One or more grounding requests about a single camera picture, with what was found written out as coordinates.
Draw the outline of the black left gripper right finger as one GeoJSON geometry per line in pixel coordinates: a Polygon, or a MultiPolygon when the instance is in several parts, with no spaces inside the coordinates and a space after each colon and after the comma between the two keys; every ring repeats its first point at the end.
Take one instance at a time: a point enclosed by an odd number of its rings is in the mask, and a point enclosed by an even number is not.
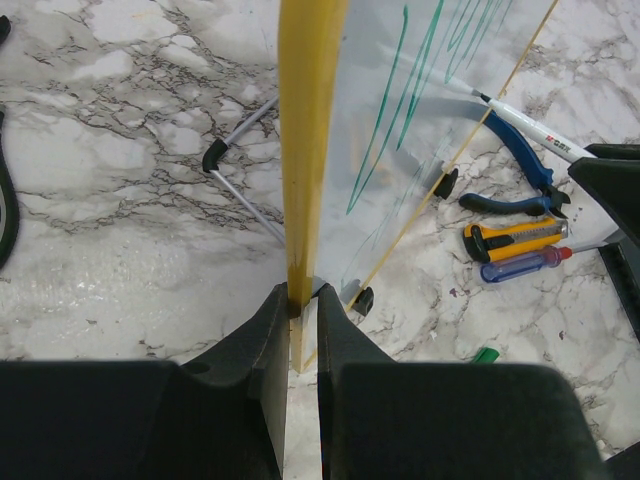
{"type": "Polygon", "coordinates": [[[326,479],[604,479],[569,383],[542,365],[398,362],[318,293],[326,479]]]}

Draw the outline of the black rectangular eraser block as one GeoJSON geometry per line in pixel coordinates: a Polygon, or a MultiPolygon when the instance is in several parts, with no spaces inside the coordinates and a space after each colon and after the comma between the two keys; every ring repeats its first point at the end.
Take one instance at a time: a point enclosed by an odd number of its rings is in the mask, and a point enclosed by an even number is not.
{"type": "Polygon", "coordinates": [[[640,339],[639,247],[628,238],[599,249],[636,339],[640,339]]]}

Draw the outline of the blue red precision screwdriver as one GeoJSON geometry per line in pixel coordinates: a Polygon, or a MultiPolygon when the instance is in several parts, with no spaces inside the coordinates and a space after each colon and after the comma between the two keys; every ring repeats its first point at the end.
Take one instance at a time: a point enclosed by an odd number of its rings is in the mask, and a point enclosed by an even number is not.
{"type": "Polygon", "coordinates": [[[545,268],[556,268],[578,253],[607,245],[608,242],[592,243],[577,248],[546,246],[536,251],[482,265],[480,277],[486,283],[502,283],[545,268]]]}

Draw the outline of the green marker cap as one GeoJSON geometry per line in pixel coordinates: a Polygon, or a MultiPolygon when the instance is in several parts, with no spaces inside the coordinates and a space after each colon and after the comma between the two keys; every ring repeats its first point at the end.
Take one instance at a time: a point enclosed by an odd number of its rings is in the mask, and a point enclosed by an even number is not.
{"type": "Polygon", "coordinates": [[[472,359],[472,362],[478,364],[491,364],[494,363],[499,356],[500,353],[497,350],[490,347],[483,347],[478,350],[472,359]]]}

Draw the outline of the black whiteboard stand foot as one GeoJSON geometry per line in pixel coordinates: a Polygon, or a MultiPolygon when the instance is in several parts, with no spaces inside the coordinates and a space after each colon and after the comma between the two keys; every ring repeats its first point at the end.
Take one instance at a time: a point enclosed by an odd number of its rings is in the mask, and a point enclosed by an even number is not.
{"type": "Polygon", "coordinates": [[[366,317],[374,305],[374,291],[371,287],[363,289],[356,297],[352,309],[359,315],[366,317]]]}

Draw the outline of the blue handled cutting pliers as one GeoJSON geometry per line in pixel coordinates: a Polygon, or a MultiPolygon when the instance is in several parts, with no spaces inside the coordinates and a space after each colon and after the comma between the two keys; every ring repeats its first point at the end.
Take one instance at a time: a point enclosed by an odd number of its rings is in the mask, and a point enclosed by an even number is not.
{"type": "Polygon", "coordinates": [[[553,185],[553,171],[543,166],[524,136],[495,112],[491,112],[485,118],[484,125],[504,143],[519,164],[529,184],[538,190],[540,195],[516,202],[504,202],[475,193],[466,193],[459,198],[459,205],[463,209],[482,214],[526,214],[529,216],[552,214],[558,218],[566,219],[562,212],[562,206],[571,203],[570,197],[553,185]]]}

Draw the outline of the yellow framed whiteboard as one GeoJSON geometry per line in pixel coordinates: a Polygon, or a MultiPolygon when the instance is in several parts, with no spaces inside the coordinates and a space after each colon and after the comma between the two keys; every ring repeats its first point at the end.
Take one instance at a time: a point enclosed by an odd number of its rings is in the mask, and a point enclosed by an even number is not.
{"type": "Polygon", "coordinates": [[[279,113],[291,363],[315,355],[306,307],[352,305],[504,92],[551,1],[284,1],[279,113]]]}

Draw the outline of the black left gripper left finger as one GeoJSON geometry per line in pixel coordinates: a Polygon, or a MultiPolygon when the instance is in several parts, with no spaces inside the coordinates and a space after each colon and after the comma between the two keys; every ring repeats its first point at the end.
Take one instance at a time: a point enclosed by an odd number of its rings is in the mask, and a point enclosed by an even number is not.
{"type": "Polygon", "coordinates": [[[287,288],[185,364],[5,361],[5,479],[278,479],[287,288]]]}

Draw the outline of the white green whiteboard marker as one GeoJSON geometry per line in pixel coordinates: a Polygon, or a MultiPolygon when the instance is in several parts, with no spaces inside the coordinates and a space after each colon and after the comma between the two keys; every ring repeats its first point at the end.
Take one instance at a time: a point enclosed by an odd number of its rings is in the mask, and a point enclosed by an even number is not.
{"type": "Polygon", "coordinates": [[[472,95],[483,100],[503,120],[520,130],[526,137],[545,147],[568,163],[581,158],[595,158],[585,148],[579,147],[568,138],[532,119],[512,106],[498,101],[480,91],[473,89],[472,95]]]}

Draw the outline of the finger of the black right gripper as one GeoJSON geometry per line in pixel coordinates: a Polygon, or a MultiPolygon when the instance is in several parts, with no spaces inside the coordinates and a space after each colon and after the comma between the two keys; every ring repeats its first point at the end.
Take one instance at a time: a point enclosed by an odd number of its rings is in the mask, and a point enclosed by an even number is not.
{"type": "Polygon", "coordinates": [[[569,176],[607,214],[587,228],[583,245],[630,240],[639,246],[639,160],[581,158],[569,176]]]}
{"type": "Polygon", "coordinates": [[[611,143],[594,143],[585,148],[586,151],[593,154],[596,158],[617,159],[617,160],[639,160],[640,145],[639,144],[611,144],[611,143]]]}

